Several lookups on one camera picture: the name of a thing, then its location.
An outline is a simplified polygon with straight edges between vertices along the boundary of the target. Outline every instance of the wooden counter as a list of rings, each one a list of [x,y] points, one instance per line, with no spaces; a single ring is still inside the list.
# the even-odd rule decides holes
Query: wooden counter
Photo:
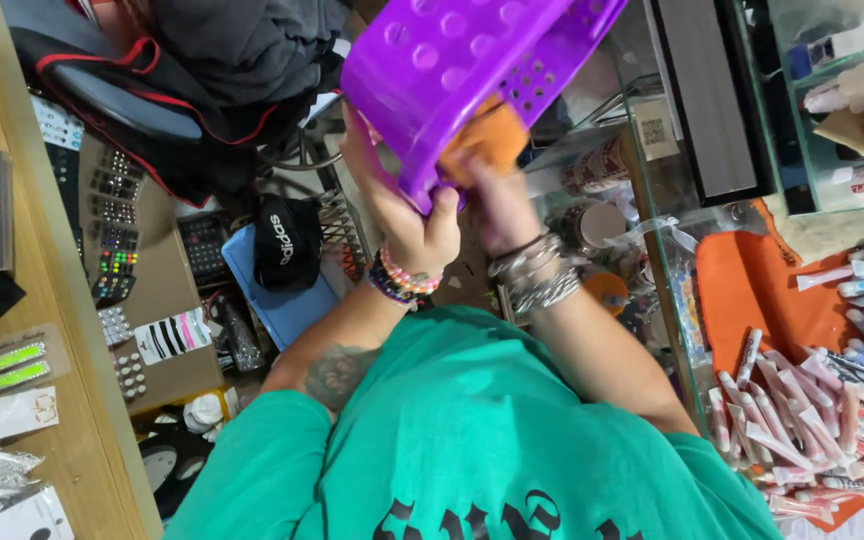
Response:
[[[71,373],[53,381],[59,424],[7,448],[45,457],[32,475],[55,486],[77,538],[159,538],[162,523],[1,8],[0,150],[12,159],[15,280],[27,293],[0,319],[0,336],[52,322],[72,361]]]

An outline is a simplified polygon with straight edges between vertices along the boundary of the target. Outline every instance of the qr code sign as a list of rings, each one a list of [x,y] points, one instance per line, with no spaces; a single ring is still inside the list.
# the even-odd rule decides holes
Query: qr code sign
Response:
[[[663,125],[663,119],[644,120],[642,122],[642,138],[645,140],[645,146],[666,142],[666,127]]]

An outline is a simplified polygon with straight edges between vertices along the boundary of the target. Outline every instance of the orange cloth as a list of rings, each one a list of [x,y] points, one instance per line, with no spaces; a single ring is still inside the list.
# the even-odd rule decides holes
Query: orange cloth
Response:
[[[473,181],[455,159],[456,150],[465,150],[500,174],[516,168],[516,158],[529,142],[529,129],[515,108],[493,95],[479,105],[475,114],[445,147],[438,164],[460,188],[470,189]]]
[[[801,292],[796,282],[796,276],[837,268],[847,260],[840,252],[796,268],[786,263],[783,247],[771,235],[721,232],[702,240],[696,269],[715,371],[738,375],[750,327],[762,330],[762,350],[778,350],[794,363],[807,357],[802,346],[841,351],[848,338],[859,338],[845,316],[848,305],[839,297],[837,281]],[[753,373],[761,376],[758,369]],[[839,505],[834,525],[811,521],[830,533],[863,508],[864,497],[857,497]]]

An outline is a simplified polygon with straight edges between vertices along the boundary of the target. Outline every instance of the purple plastic basket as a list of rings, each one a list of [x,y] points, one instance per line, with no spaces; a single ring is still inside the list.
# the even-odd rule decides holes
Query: purple plastic basket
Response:
[[[359,36],[342,90],[402,161],[398,186],[424,215],[436,163],[489,96],[532,126],[627,0],[390,0]]]

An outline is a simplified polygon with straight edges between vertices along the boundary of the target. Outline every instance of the person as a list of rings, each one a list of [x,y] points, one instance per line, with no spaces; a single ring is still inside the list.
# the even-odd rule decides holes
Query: person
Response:
[[[343,113],[342,154],[385,255],[434,280],[459,254],[458,194],[439,189],[424,220],[390,188],[360,114]],[[370,274],[377,285],[274,362],[165,539],[781,539],[660,365],[578,287],[523,175],[464,162],[467,212],[541,342],[466,306],[409,314]]]

